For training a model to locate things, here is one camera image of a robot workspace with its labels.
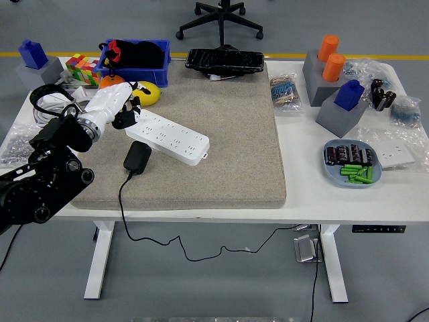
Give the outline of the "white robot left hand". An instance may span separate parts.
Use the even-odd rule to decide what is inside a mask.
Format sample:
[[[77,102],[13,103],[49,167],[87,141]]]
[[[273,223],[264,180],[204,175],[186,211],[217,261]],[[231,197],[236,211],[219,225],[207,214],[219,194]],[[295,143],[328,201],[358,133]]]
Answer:
[[[80,119],[100,132],[104,131],[106,124],[114,120],[136,89],[146,95],[151,94],[151,91],[139,82],[124,82],[99,89],[86,105]]]

